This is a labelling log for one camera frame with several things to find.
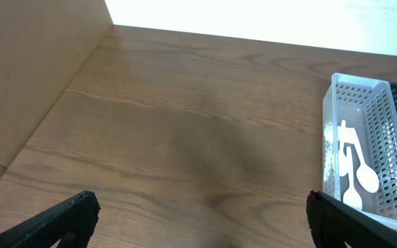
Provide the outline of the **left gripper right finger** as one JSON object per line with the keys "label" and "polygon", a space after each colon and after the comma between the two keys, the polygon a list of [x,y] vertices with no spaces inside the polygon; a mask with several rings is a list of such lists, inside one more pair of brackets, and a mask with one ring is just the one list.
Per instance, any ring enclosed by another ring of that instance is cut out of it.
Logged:
{"label": "left gripper right finger", "polygon": [[316,247],[397,247],[397,231],[323,192],[309,193],[306,213]]}

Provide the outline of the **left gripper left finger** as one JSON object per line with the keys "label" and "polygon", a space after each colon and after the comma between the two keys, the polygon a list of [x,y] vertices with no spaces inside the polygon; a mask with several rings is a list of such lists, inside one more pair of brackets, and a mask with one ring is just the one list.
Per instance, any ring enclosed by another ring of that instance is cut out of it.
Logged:
{"label": "left gripper left finger", "polygon": [[0,247],[87,247],[100,210],[95,193],[82,191],[0,233]]}

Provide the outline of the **white utensil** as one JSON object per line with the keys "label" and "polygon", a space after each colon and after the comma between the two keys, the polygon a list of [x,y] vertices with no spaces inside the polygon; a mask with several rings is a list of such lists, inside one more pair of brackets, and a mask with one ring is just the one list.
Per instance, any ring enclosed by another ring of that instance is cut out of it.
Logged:
{"label": "white utensil", "polygon": [[344,167],[347,170],[349,187],[346,189],[345,193],[343,194],[343,202],[354,209],[359,211],[363,208],[363,201],[360,197],[359,193],[357,192],[356,188],[354,187],[354,164],[353,164],[353,156],[352,156],[352,148],[347,146],[346,147],[346,155],[343,159]]}

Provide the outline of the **white spoon hidden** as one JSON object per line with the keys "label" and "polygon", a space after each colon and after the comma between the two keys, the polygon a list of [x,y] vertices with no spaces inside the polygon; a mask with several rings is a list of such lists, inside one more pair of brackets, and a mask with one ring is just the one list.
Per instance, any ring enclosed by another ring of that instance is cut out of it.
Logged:
{"label": "white spoon hidden", "polygon": [[379,188],[379,179],[376,172],[366,163],[364,159],[363,149],[360,145],[356,129],[354,127],[347,127],[346,120],[342,120],[340,122],[340,126],[344,127],[345,131],[347,131],[347,141],[345,143],[354,145],[358,159],[360,161],[360,165],[356,170],[358,182],[369,193],[376,193]]}

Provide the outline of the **white spoon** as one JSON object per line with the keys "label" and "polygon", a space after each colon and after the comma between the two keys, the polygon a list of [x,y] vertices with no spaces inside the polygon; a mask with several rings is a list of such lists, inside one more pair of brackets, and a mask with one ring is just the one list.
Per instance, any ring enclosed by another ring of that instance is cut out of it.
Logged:
{"label": "white spoon", "polygon": [[338,127],[338,141],[339,141],[339,151],[338,151],[338,165],[339,165],[339,176],[347,175],[347,156],[344,153],[345,142],[347,141],[347,131],[342,126]]}
{"label": "white spoon", "polygon": [[332,122],[328,122],[323,129],[324,138],[324,169],[323,179],[325,182],[329,180],[332,170],[333,160],[333,142],[334,142],[334,131]]}

